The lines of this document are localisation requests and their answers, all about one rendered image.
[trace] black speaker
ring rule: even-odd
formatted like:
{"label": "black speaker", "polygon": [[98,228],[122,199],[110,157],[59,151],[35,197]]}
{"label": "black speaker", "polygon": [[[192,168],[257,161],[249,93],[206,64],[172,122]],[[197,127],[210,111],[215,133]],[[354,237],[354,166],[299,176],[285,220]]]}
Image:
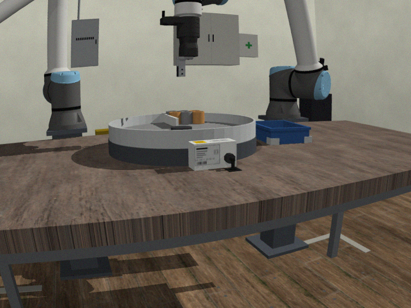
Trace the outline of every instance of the black speaker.
{"label": "black speaker", "polygon": [[326,99],[301,99],[301,116],[308,118],[308,121],[331,121],[332,94],[328,94]]}

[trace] table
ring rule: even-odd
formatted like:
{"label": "table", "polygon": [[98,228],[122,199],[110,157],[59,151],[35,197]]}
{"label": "table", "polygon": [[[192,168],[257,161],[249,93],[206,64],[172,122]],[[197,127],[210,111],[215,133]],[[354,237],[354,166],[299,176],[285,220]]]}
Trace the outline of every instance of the table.
{"label": "table", "polygon": [[312,143],[258,146],[239,172],[120,162],[108,135],[0,145],[0,273],[11,307],[23,307],[11,264],[75,266],[257,232],[247,241],[270,253],[279,230],[327,215],[335,257],[344,211],[411,191],[411,134],[304,124]]}

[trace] cabinet door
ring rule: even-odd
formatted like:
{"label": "cabinet door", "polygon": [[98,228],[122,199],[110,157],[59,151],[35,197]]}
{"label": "cabinet door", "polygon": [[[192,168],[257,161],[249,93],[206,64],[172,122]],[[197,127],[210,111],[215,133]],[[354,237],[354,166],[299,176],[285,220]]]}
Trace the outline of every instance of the cabinet door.
{"label": "cabinet door", "polygon": [[211,14],[212,65],[240,65],[239,32],[238,15]]}
{"label": "cabinet door", "polygon": [[[197,40],[198,57],[192,60],[187,60],[186,65],[210,65],[211,64],[211,40],[208,41],[208,36],[211,37],[211,16],[210,13],[203,13],[200,17],[200,37]],[[177,26],[174,26],[174,65],[177,65],[178,47],[180,40],[177,38]]]}

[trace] blue plastic crate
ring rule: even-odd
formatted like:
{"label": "blue plastic crate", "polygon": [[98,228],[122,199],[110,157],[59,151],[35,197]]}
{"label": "blue plastic crate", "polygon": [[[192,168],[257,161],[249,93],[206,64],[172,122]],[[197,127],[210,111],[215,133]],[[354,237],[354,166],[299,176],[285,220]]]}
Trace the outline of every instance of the blue plastic crate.
{"label": "blue plastic crate", "polygon": [[310,127],[285,120],[256,121],[256,137],[267,142],[267,137],[280,138],[280,145],[303,144],[310,135]]}

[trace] end effector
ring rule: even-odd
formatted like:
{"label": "end effector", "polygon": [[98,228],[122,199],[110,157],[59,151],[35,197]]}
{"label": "end effector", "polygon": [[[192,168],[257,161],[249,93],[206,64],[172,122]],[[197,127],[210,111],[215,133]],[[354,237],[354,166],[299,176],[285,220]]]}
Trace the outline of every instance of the end effector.
{"label": "end effector", "polygon": [[160,25],[177,26],[180,41],[177,59],[177,77],[185,76],[186,60],[198,57],[197,39],[200,37],[202,7],[210,4],[224,5],[228,0],[173,0],[174,16],[165,17],[162,11]]}

